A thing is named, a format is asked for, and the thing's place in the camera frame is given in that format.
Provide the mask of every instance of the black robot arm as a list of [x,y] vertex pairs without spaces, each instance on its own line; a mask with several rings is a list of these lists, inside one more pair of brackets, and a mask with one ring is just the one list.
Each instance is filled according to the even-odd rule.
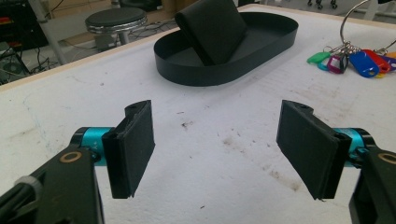
[[396,223],[396,154],[359,128],[330,128],[314,109],[283,101],[276,141],[314,199],[332,199],[346,164],[361,168],[349,209],[354,224]]
[[67,148],[0,197],[0,223],[104,223],[94,164],[106,164],[113,198],[128,198],[154,146],[150,101],[126,107],[116,128],[78,129]]

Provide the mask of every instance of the teal anodized part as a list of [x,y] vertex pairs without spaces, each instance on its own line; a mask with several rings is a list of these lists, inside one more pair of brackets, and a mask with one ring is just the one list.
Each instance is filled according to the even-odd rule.
[[82,147],[87,147],[100,156],[100,160],[95,163],[98,166],[106,166],[105,149],[103,147],[102,136],[108,133],[111,128],[89,128],[84,133],[81,141]]
[[348,135],[352,139],[348,153],[351,159],[356,159],[358,157],[356,155],[356,151],[359,150],[360,148],[365,148],[361,135],[352,128],[333,128],[333,129],[338,133],[344,133]]

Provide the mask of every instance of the red key tag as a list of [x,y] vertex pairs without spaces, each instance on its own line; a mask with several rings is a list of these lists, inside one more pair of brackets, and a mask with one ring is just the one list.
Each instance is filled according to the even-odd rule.
[[387,73],[390,71],[390,64],[388,64],[385,60],[383,60],[379,55],[377,55],[374,51],[370,49],[363,49],[364,51],[378,66],[379,73]]

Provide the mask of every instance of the table surface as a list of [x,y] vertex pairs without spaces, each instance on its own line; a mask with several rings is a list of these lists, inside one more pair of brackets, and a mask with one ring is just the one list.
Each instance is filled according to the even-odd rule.
[[[135,197],[112,199],[106,168],[96,168],[106,223],[350,223],[359,170],[344,169],[335,199],[314,201],[276,144],[281,101],[312,106],[331,127],[363,128],[395,152],[396,75],[369,79],[353,68],[334,75],[306,63],[340,45],[342,18],[240,9],[284,15],[300,27],[290,49],[224,85],[161,77],[153,45],[163,33],[1,86],[0,192],[68,146],[79,127],[114,127],[125,106],[151,100],[156,147]],[[396,26],[348,20],[345,36],[379,49]]]

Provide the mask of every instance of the blue metal joint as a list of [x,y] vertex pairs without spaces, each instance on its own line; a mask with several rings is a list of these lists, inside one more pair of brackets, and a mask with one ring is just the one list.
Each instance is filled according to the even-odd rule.
[[352,139],[348,151],[346,166],[361,167],[362,156],[368,151],[361,135],[353,128],[333,128],[338,133],[344,133]]
[[105,149],[103,147],[102,136],[108,133],[112,128],[91,127],[84,133],[81,141],[81,147],[87,147],[94,152],[93,156],[100,157],[95,163],[98,166],[106,166]]

